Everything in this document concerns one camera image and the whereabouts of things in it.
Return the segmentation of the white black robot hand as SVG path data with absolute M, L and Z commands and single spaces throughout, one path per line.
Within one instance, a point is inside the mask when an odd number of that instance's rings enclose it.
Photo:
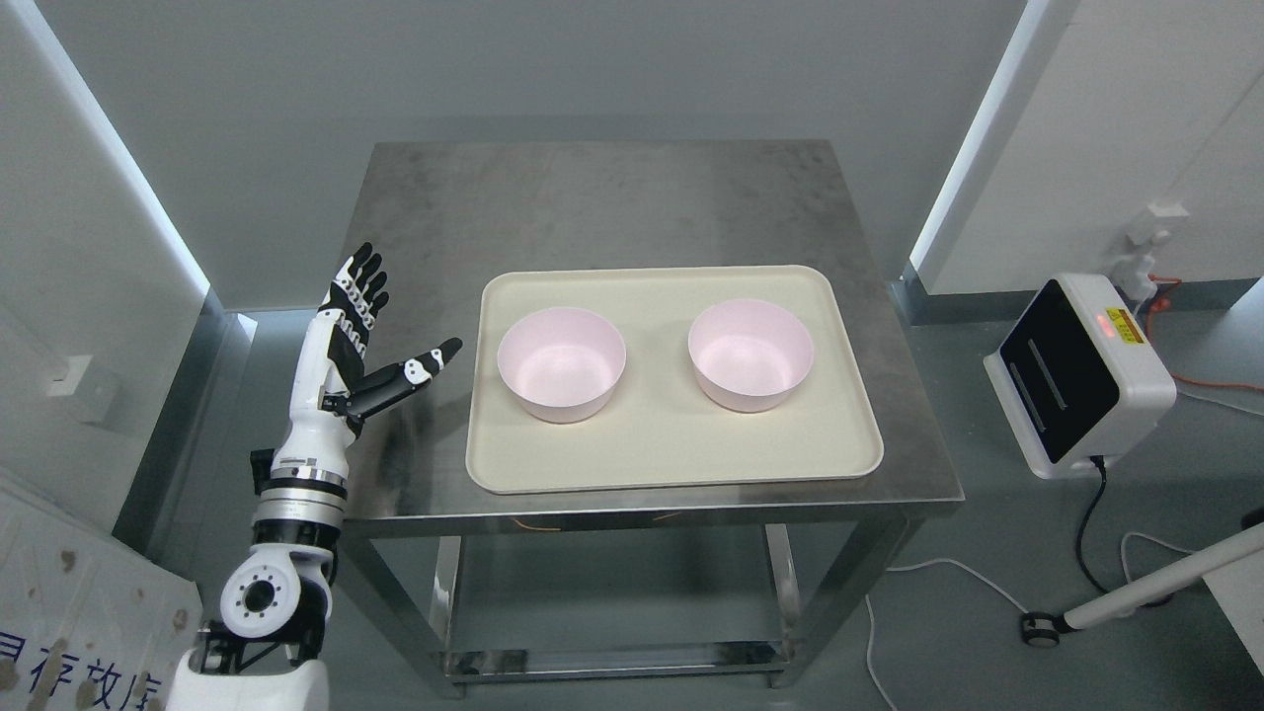
M 305 333 L 272 479 L 343 485 L 349 476 L 345 450 L 367 419 L 428 387 L 461 350 L 459 338 L 447 338 L 432 350 L 367 372 L 367 347 L 389 301 L 382 264 L 382 253 L 365 242 L 330 280 Z

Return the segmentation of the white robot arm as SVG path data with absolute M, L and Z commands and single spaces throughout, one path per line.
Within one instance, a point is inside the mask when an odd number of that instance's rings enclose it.
M 257 476 L 249 555 L 228 577 L 217 617 L 176 665 L 168 710 L 329 710 L 320 660 L 332 611 L 345 476 L 296 466 Z

